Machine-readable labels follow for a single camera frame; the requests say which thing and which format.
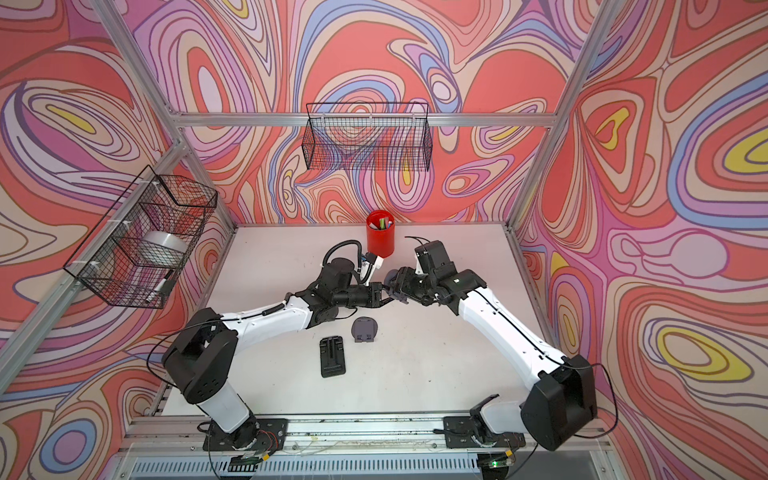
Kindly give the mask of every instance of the wall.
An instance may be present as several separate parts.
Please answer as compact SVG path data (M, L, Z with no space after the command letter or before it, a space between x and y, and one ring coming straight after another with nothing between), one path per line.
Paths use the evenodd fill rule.
M766 478L766 112L767 3L629 1L517 222L630 478Z
M459 127L453 152L435 142L424 171L307 170L300 128L187 129L236 223L504 221L542 127Z
M96 18L88 0L0 2L3 343L117 195L168 148ZM182 165L176 173L189 175ZM209 222L163 311L78 296L0 396L1 479L99 475L152 402L159 381L144 367L149 349L186 322L223 232Z
M596 2L436 0L130 5L124 19L171 107L301 112L311 101L552 112ZM433 129L428 173L306 172L300 128L187 132L238 223L506 220L543 129Z

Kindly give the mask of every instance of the red pen holder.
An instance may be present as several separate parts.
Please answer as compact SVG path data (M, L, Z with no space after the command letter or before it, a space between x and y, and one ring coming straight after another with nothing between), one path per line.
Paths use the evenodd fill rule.
M384 225L392 225L384 230L379 230L381 220L384 219ZM366 218L366 237L368 239L368 251L375 253L379 257L386 258L395 251L395 218L390 212L384 210L374 210Z

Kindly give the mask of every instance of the vent grille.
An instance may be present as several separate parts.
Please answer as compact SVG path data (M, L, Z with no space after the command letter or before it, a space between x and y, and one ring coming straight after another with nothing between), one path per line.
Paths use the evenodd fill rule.
M229 457L214 458L219 475L269 477L280 475L375 475L419 473L479 473L472 453L403 455L275 455L255 468L232 465ZM139 458L130 478L209 478L207 455L201 457Z

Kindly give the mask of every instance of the gray round object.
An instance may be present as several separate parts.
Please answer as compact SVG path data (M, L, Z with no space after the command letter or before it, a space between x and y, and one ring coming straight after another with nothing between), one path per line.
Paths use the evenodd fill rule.
M372 342L379 331L379 324L369 316L358 317L352 323L352 337L355 343Z

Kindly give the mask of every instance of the black wire basket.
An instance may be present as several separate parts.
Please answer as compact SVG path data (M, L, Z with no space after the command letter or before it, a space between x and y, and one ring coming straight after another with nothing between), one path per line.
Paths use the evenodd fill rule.
M429 105L423 102L306 104L301 148L307 170L428 171Z
M138 183L146 184L144 190L106 241L90 259L72 262L97 225L64 270L109 305L161 309L216 208L218 194L187 177L153 171L149 181Z

